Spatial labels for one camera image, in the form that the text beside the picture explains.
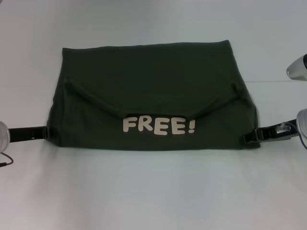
white lettering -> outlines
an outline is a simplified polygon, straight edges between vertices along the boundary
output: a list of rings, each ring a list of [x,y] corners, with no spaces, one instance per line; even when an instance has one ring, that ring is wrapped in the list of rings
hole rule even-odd
[[[139,118],[139,131],[143,131],[144,130],[144,127],[146,129],[148,129],[149,131],[152,131],[153,128],[149,125],[152,121],[152,118],[150,116],[140,116]]]
[[[129,127],[136,127],[136,123],[130,123],[129,121],[137,121],[137,117],[127,117],[123,120],[124,132],[128,132]]]
[[[184,130],[178,130],[179,128],[185,128],[184,124],[178,124],[178,122],[185,122],[186,120],[181,117],[173,117],[172,119],[172,133],[173,134],[185,134]]]
[[[167,129],[168,125],[162,125],[161,122],[169,122],[168,118],[156,118],[154,121],[154,131],[153,133],[155,133],[156,135],[167,135],[166,131],[161,131],[161,129]]]

white table surface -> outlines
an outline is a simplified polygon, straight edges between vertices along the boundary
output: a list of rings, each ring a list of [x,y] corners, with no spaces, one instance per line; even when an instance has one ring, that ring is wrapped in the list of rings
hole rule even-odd
[[[61,49],[230,40],[261,126],[295,119],[307,82],[303,0],[3,0],[0,120],[46,123]],[[14,143],[0,169],[2,230],[305,230],[307,151],[131,152]]]

folded cloth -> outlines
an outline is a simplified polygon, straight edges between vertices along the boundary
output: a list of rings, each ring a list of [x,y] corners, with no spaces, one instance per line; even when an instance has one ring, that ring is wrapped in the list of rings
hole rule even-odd
[[[62,147],[253,149],[257,111],[229,41],[63,49],[48,126]]]

